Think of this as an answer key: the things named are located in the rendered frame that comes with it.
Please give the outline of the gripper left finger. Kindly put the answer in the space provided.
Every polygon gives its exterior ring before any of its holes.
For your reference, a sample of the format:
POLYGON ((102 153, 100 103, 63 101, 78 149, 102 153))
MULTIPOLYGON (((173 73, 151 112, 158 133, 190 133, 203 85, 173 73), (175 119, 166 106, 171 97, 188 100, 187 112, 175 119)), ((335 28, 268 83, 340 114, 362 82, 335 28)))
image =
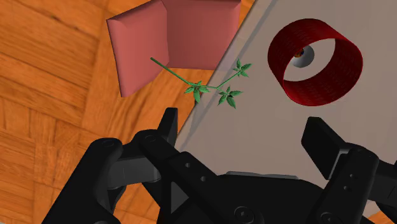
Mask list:
POLYGON ((41 224, 121 224, 114 216, 128 185, 141 183, 160 206, 158 224, 221 224, 163 181, 136 139, 100 138, 87 148, 41 224))

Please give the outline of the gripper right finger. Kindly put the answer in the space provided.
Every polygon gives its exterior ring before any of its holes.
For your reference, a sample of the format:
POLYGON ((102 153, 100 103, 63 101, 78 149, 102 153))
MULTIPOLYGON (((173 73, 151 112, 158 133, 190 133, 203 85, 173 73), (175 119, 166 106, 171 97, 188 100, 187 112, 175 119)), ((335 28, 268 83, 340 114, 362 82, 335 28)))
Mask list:
POLYGON ((397 161, 345 142, 320 117, 307 119, 301 144, 327 180, 307 224, 373 224, 363 216, 369 200, 397 224, 397 161))

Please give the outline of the green leafy plant sprig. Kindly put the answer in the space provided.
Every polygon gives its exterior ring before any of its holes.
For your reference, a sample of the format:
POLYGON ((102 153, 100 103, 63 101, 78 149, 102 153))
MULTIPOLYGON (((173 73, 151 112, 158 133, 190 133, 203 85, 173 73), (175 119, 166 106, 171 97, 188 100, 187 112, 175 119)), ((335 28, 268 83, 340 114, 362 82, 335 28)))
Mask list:
POLYGON ((218 101, 218 105, 223 104, 224 102, 227 102, 229 106, 232 108, 236 108, 236 102, 234 100, 235 96, 238 96, 243 93, 243 91, 240 90, 232 90, 231 86, 228 86, 226 90, 223 90, 223 86, 227 84, 230 80, 232 80, 234 77, 249 77, 247 74, 247 70, 252 66, 252 64, 247 63, 247 64, 242 64, 239 59, 237 59, 236 62, 236 67, 234 67, 232 70, 235 71, 235 74, 232 75, 230 78, 226 79, 224 82, 219 84, 218 86, 209 86, 209 85, 203 85, 201 81, 194 83, 187 81, 186 79, 182 78, 180 75, 176 74, 174 71, 171 71, 168 67, 154 59, 153 57, 150 58, 151 61, 171 73, 173 76, 177 77, 179 80, 183 81, 185 84, 188 85, 188 88, 184 91, 185 94, 192 93, 193 98, 195 102, 199 103, 202 97, 203 93, 210 93, 211 90, 216 90, 218 94, 221 96, 218 101))

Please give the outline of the small grey round object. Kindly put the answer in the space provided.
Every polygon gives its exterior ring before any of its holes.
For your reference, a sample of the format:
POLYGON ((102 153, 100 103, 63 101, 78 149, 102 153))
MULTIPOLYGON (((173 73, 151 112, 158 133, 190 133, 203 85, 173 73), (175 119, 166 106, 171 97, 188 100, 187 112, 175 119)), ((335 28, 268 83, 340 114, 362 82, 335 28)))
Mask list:
POLYGON ((307 67, 314 60, 314 56, 314 49, 310 45, 307 45, 294 55, 291 63, 298 68, 307 67))

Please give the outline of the pink cushioned seat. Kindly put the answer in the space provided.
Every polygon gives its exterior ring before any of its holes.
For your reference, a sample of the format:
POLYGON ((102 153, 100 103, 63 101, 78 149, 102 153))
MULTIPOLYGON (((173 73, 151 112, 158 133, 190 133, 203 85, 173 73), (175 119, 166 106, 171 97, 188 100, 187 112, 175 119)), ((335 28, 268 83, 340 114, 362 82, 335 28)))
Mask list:
POLYGON ((239 28, 241 0, 150 0, 107 19, 120 94, 164 66, 214 70, 239 28))

